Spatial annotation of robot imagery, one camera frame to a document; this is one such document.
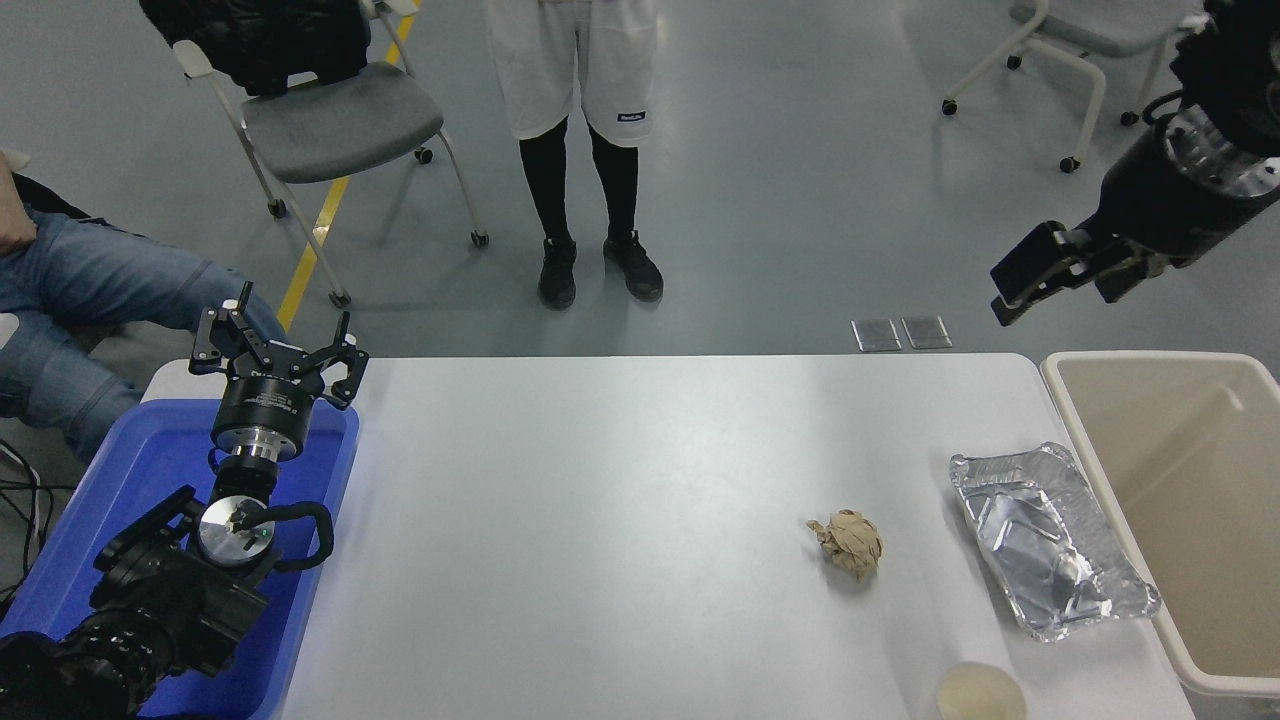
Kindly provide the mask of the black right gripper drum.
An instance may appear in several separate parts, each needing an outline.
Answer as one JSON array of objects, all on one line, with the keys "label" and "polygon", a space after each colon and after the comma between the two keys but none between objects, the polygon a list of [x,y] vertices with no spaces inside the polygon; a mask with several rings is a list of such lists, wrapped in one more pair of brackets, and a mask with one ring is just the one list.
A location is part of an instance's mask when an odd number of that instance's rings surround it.
[{"label": "black right gripper drum", "polygon": [[1155,126],[1103,178],[1093,240],[1121,240],[1193,263],[1277,201],[1277,159],[1215,132]]}]

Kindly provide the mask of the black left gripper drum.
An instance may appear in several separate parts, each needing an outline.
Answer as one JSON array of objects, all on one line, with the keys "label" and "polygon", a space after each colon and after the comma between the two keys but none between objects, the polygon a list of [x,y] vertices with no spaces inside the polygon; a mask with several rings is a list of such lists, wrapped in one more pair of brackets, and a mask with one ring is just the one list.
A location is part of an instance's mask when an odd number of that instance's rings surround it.
[{"label": "black left gripper drum", "polygon": [[212,441],[232,443],[236,432],[259,428],[303,443],[315,400],[301,383],[271,375],[232,375],[212,424]]}]

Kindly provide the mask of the seated person's hand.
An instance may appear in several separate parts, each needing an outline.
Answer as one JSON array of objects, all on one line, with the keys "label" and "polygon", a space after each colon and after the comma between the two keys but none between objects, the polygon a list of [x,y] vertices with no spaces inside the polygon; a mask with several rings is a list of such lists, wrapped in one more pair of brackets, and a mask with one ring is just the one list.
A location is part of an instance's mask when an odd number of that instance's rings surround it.
[{"label": "seated person's hand", "polygon": [[1,256],[10,256],[28,249],[37,240],[36,224],[23,204],[6,161],[0,176],[0,246]]}]

